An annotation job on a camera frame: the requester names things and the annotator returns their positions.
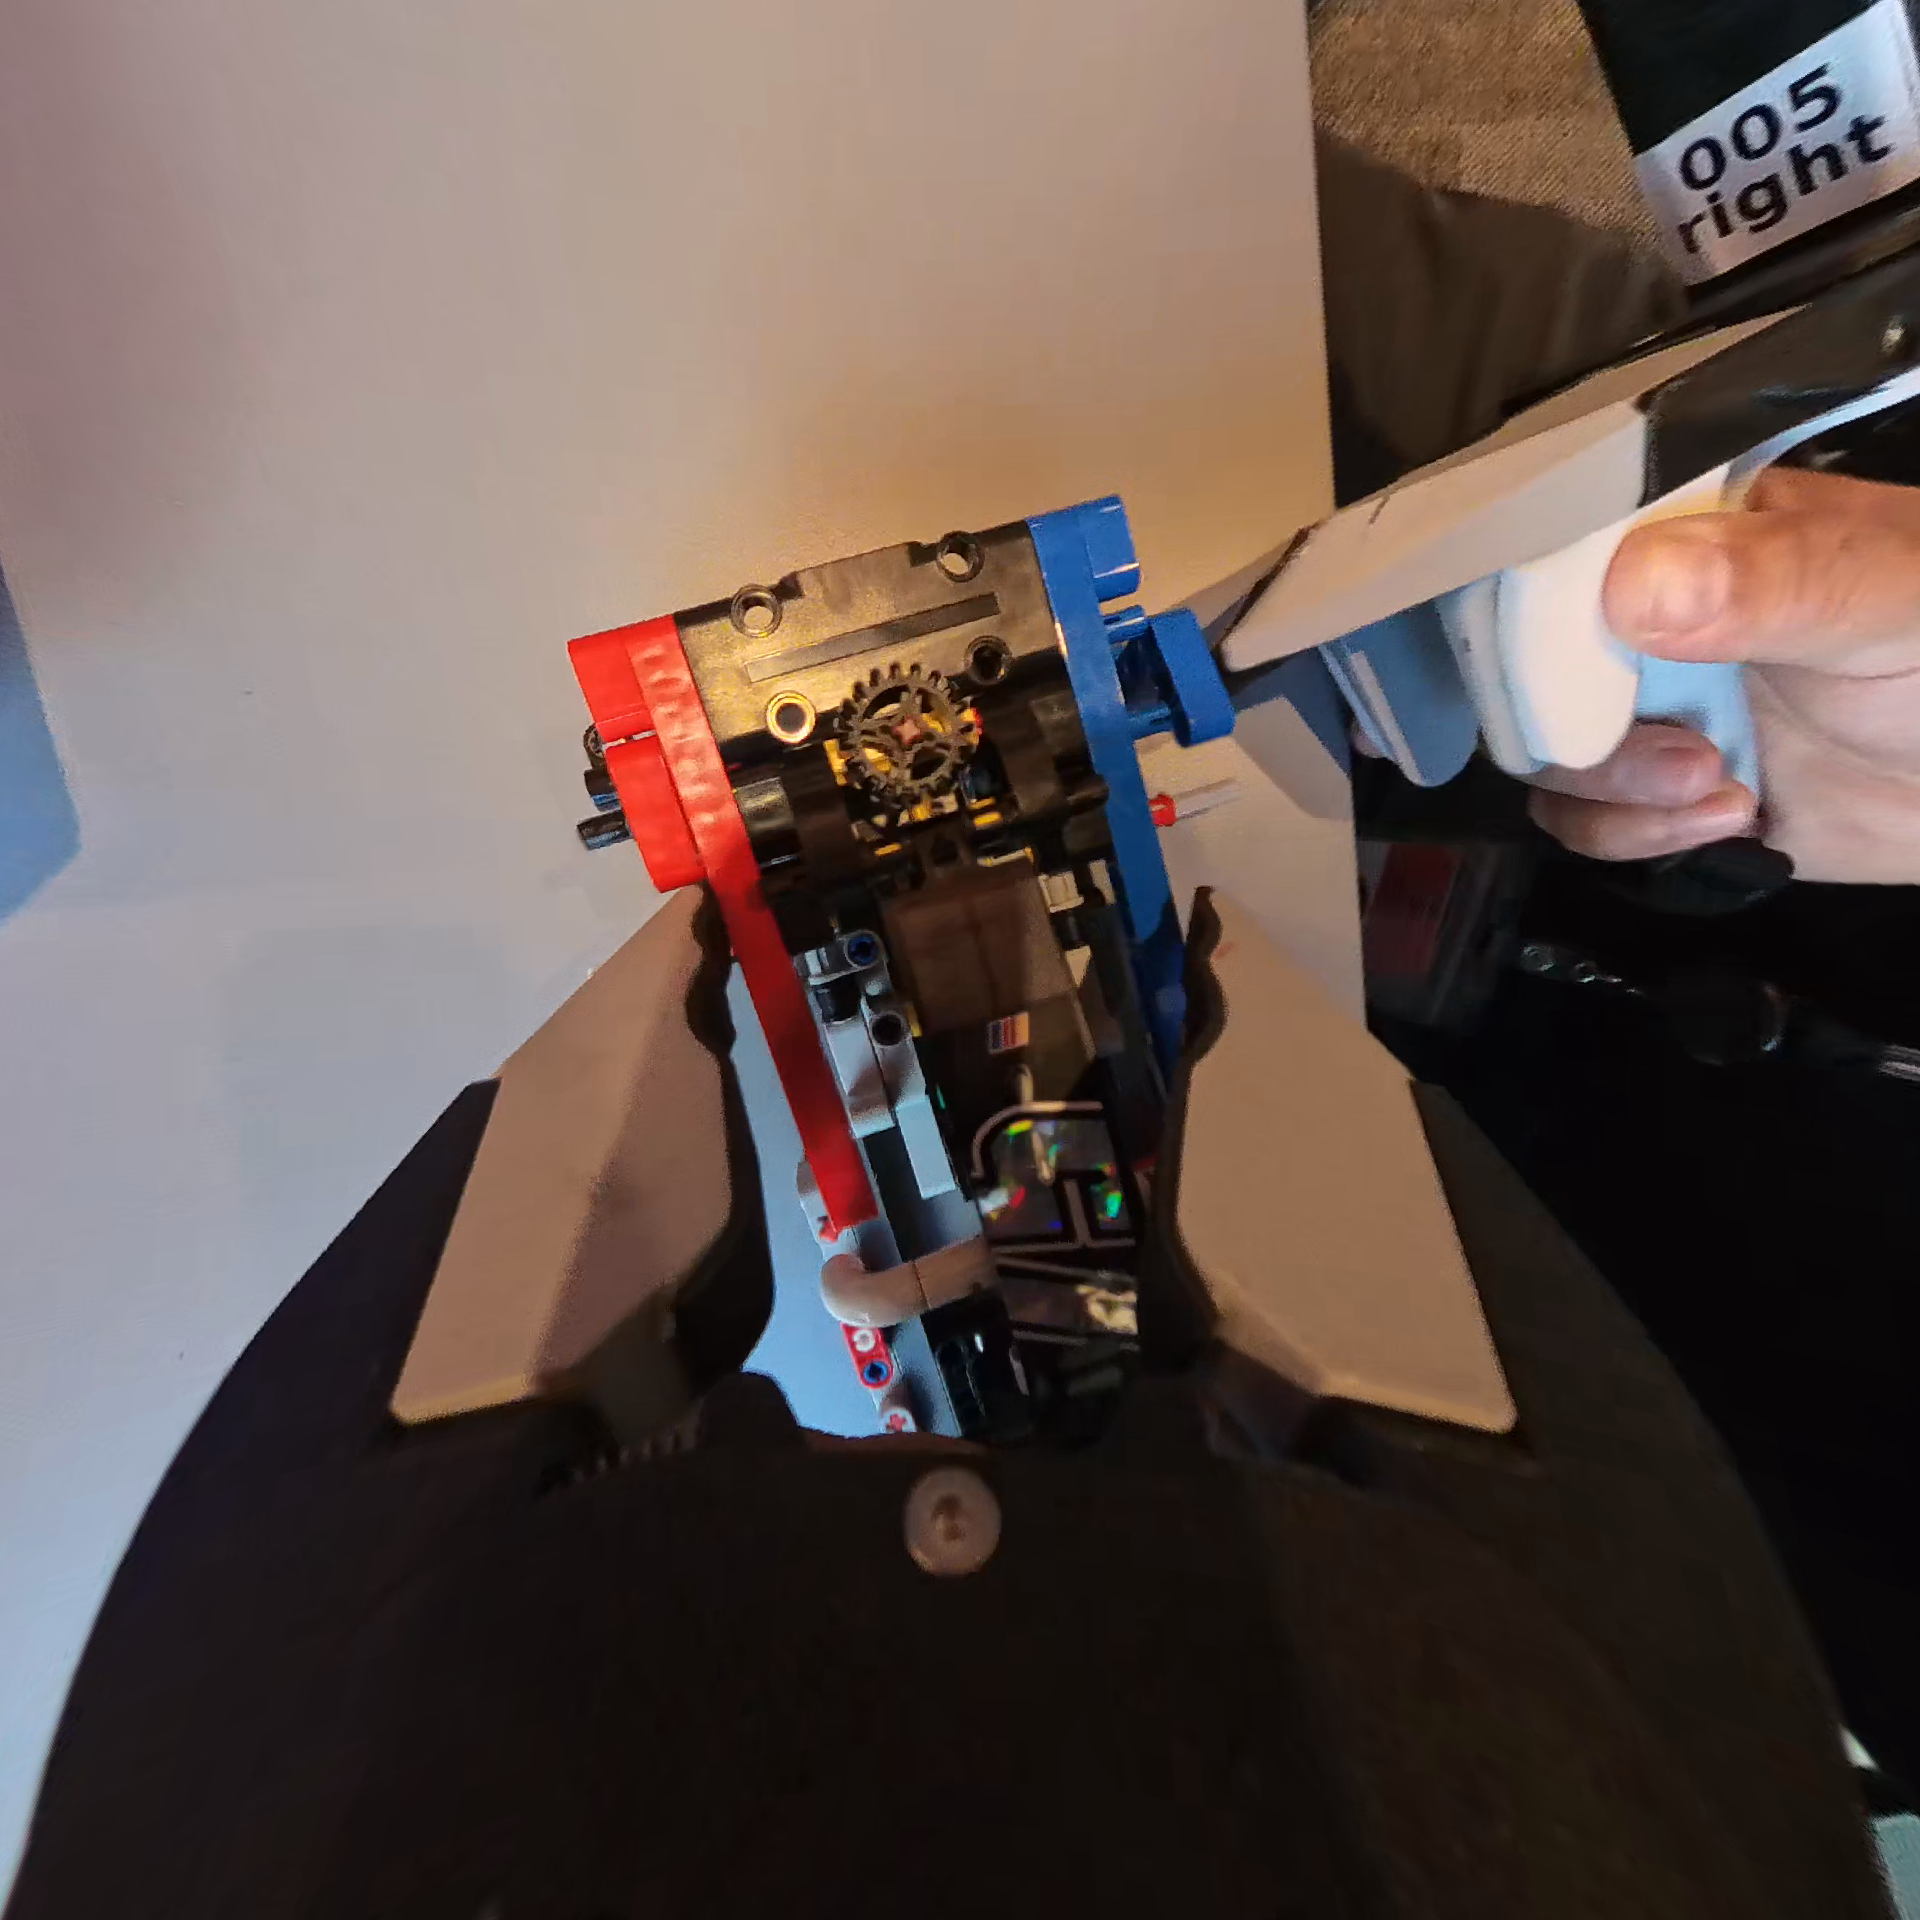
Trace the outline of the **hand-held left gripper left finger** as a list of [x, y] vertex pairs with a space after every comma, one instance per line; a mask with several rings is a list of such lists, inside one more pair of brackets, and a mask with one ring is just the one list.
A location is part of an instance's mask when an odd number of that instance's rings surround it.
[[753, 1354], [773, 1262], [730, 977], [717, 904], [685, 888], [503, 1061], [398, 1421], [544, 1401], [663, 1431]]

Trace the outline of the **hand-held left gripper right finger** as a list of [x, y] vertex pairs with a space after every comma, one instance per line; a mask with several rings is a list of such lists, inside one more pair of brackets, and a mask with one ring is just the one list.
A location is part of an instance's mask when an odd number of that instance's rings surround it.
[[1143, 1349], [1255, 1397], [1518, 1421], [1409, 1073], [1229, 892], [1188, 922]]

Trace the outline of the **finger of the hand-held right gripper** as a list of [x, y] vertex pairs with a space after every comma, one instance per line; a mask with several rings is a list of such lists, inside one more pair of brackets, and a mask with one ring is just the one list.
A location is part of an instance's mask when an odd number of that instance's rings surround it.
[[1248, 675], [1542, 559], [1848, 393], [1837, 305], [1630, 356], [1312, 525], [1226, 628], [1218, 662]]
[[1231, 744], [1302, 812], [1354, 818], [1349, 712], [1315, 649], [1227, 668]]

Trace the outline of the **blue L-shaped toy beam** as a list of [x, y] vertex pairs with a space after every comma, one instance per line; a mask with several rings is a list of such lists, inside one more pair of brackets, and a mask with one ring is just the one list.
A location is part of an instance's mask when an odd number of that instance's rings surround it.
[[1121, 608], [1106, 614], [1106, 634], [1123, 726], [1135, 744], [1170, 736], [1191, 750], [1234, 731], [1234, 696], [1191, 608], [1153, 615]]

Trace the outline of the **partly built toy car chassis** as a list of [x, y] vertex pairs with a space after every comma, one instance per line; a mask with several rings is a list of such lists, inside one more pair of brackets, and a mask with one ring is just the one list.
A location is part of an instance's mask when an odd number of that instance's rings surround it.
[[577, 839], [717, 904], [891, 1429], [1083, 1443], [1139, 1369], [1188, 995], [1106, 634], [1137, 591], [1102, 495], [568, 646]]

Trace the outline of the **person's right hand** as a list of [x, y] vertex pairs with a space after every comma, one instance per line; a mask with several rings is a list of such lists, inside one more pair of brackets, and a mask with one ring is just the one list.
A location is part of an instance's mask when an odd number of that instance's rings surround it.
[[1771, 466], [1728, 511], [1655, 520], [1614, 551], [1600, 608], [1649, 659], [1738, 664], [1759, 788], [1675, 726], [1531, 780], [1527, 813], [1600, 861], [1753, 835], [1798, 879], [1918, 884], [1918, 491]]

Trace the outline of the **person's leg in dark trousers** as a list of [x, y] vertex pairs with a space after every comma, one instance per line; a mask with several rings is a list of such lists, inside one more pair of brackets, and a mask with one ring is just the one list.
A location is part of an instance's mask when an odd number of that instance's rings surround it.
[[1631, 235], [1421, 184], [1330, 131], [1313, 167], [1342, 508], [1687, 320], [1681, 281]]

